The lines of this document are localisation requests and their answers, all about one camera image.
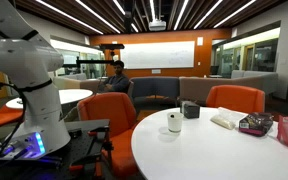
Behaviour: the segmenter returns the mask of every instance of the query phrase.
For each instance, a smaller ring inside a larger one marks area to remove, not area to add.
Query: white round table
[[[171,133],[168,112],[179,108],[146,117],[132,135],[133,155],[146,179],[288,179],[288,147],[276,139],[277,123],[264,137],[254,137],[211,122],[218,109],[201,108],[200,118],[184,119],[182,131]]]
[[[63,89],[59,90],[61,104],[68,104],[72,102],[80,101],[93,94],[91,90],[87,89]],[[15,98],[6,103],[6,106],[12,109],[23,109],[22,100]]]

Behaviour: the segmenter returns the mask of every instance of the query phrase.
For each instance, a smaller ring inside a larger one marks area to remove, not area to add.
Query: orange wall
[[[203,37],[203,46],[197,46],[197,37]],[[191,30],[177,32],[154,32],[126,35],[105,35],[90,37],[91,45],[111,44],[117,41],[119,44],[140,44],[140,43],[159,43],[176,41],[195,41],[194,68],[162,68],[161,74],[152,74],[152,69],[126,69],[124,73],[129,77],[141,76],[199,76],[209,75],[211,63],[212,40],[228,39],[231,37],[231,29],[210,29],[210,30]],[[105,52],[106,59],[111,59],[109,52]],[[112,67],[108,67],[108,75],[113,75]]]

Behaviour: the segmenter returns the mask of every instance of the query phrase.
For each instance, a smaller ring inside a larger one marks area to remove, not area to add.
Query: small black box
[[[187,119],[200,117],[200,106],[191,101],[182,101],[180,112],[184,114]]]

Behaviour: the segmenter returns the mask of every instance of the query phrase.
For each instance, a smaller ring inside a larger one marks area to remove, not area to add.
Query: gray sofa
[[[266,95],[276,91],[278,75],[275,72],[238,71],[232,72],[231,79],[180,77],[181,100],[205,103],[210,89],[217,85],[240,85],[263,90]]]
[[[159,95],[172,99],[179,96],[179,78],[165,76],[135,77],[132,98]]]
[[[98,79],[86,79],[84,73],[53,78],[53,83],[58,89],[88,89],[93,91],[93,94],[97,93],[99,82]]]

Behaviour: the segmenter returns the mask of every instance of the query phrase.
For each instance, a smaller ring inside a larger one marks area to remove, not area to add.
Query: wall
[[[28,14],[23,11],[18,11],[25,21],[34,29],[36,29],[40,35],[50,43],[51,35],[68,39],[71,41],[85,44],[85,35],[79,32],[67,29],[58,24],[41,19],[37,16]]]
[[[139,43],[158,43],[158,42],[178,42],[195,41],[194,68],[167,68],[161,69],[161,74],[152,74],[151,69],[125,70],[129,78],[140,76],[199,76],[208,75],[211,63],[212,40],[227,39],[231,36],[231,29],[210,29],[210,30],[192,30],[177,32],[152,32],[127,35],[105,35],[90,37],[91,45],[111,44],[117,41],[121,44],[139,44]],[[197,46],[197,37],[203,37],[203,46]],[[111,59],[108,52],[106,59]],[[108,67],[108,75],[114,74],[112,67]]]
[[[288,1],[233,28],[236,35],[241,35],[265,25],[281,21],[281,31],[277,46],[277,68],[279,75],[278,90],[274,94],[288,99]]]

